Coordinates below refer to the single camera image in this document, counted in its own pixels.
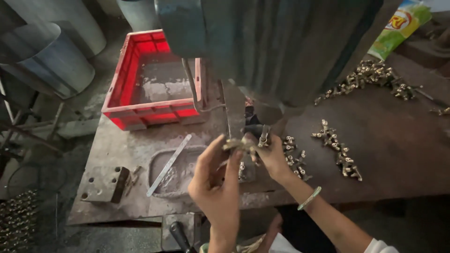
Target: red crate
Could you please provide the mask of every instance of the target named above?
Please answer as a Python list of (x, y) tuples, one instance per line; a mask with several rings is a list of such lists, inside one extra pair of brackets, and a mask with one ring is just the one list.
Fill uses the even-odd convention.
[[(144, 81), (150, 77), (144, 77), (144, 68), (147, 66), (143, 61), (146, 63), (150, 62), (148, 64), (149, 69), (150, 71), (156, 70), (155, 73), (162, 72), (158, 69), (159, 66), (162, 69), (164, 69), (164, 66), (178, 69), (179, 63), (181, 69), (176, 72), (179, 78), (176, 79), (176, 82), (156, 84), (151, 83), (153, 81), (151, 79), (150, 82), (144, 84)], [(198, 104), (202, 104), (200, 66), (200, 59), (195, 59), (195, 86)], [(166, 73), (171, 75), (171, 69), (166, 71)], [(184, 76), (183, 81), (179, 81), (181, 80), (180, 75)], [(171, 53), (162, 30), (129, 33), (122, 47), (111, 87), (106, 94), (102, 113), (124, 131), (145, 129), (153, 124), (169, 122), (195, 123), (202, 121), (194, 108), (192, 93), (190, 89), (187, 90), (186, 88), (185, 84), (189, 84), (188, 82), (181, 59)], [(182, 95), (190, 95), (191, 97), (141, 103), (142, 100), (150, 100), (153, 95), (151, 89), (158, 88), (157, 85), (164, 85), (166, 89), (168, 89), (168, 85), (174, 89), (181, 87), (180, 90), (184, 91)], [(165, 92), (167, 97), (178, 96), (177, 94), (168, 94), (167, 90)], [(157, 95), (159, 96), (158, 98), (164, 98), (165, 96), (163, 93)]]

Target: dirty table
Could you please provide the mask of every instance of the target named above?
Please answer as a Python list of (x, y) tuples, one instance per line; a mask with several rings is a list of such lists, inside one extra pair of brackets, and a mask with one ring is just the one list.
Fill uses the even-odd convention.
[[(450, 98), (449, 81), (429, 73), (415, 63), (393, 55), (389, 64), (410, 85), (423, 84), (437, 98)], [(188, 196), (178, 199), (147, 197), (149, 161), (160, 149), (176, 148), (187, 134), (188, 145), (208, 145), (220, 133), (236, 134), (243, 124), (243, 98), (224, 84), (225, 101), (242, 106), (218, 109), (206, 123), (167, 124), (147, 130), (121, 131), (104, 115), (92, 144), (86, 170), (95, 166), (144, 167), (137, 184), (119, 204), (91, 204), (80, 201), (78, 190), (69, 225), (134, 220), (187, 212), (199, 212)], [(212, 105), (223, 103), (218, 90)], [(296, 138), (298, 148), (306, 151), (304, 167), (313, 178), (312, 187), (330, 203), (376, 201), (450, 193), (450, 121), (429, 113), (432, 106), (423, 99), (402, 101), (387, 88), (368, 86), (349, 95), (308, 106), (301, 116), (291, 118), (285, 133)], [(311, 133), (321, 129), (321, 120), (337, 129), (340, 142), (350, 148), (349, 156), (358, 166), (363, 181), (344, 178), (335, 164), (335, 152), (324, 148)], [(294, 199), (264, 169), (256, 170), (256, 180), (242, 183), (241, 209), (295, 203)]]

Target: metal ruler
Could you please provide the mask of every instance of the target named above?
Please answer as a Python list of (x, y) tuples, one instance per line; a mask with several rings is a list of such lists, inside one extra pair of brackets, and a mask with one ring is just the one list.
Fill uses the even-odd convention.
[(147, 197), (150, 197), (153, 192), (156, 190), (158, 185), (161, 183), (161, 181), (164, 179), (164, 176), (167, 174), (169, 169), (172, 167), (172, 164), (175, 162), (178, 155), (181, 153), (181, 151), (185, 148), (186, 144), (189, 142), (189, 140), (192, 138), (192, 135), (186, 135), (184, 140), (181, 142), (181, 144), (178, 146), (178, 148), (175, 150), (175, 153), (173, 153), (172, 157), (170, 157), (169, 161), (166, 163), (164, 168), (162, 169), (159, 176), (156, 178), (156, 180), (153, 182), (150, 189), (147, 191)]

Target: gray pipe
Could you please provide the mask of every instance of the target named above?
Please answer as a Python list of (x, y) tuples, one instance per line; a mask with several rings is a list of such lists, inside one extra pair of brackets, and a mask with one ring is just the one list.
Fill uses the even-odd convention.
[(90, 58), (106, 46), (99, 25), (81, 0), (5, 0), (27, 23), (45, 21), (59, 25)]
[(117, 0), (133, 32), (159, 29), (154, 0)]
[(0, 37), (0, 67), (42, 91), (11, 63), (35, 73), (63, 99), (82, 92), (95, 74), (81, 51), (54, 23), (22, 26)]

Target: hand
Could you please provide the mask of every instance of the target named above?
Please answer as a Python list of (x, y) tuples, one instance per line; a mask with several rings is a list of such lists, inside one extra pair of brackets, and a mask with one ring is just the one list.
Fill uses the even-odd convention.
[(255, 143), (256, 152), (264, 163), (270, 177), (277, 181), (279, 184), (295, 174), (289, 168), (286, 158), (284, 156), (282, 141), (280, 137), (270, 134), (270, 147), (259, 148), (256, 137), (250, 132), (245, 133), (244, 137)]
[(242, 151), (229, 156), (222, 150), (225, 136), (215, 139), (198, 157), (189, 195), (211, 223), (209, 252), (231, 252), (239, 230), (239, 164)]

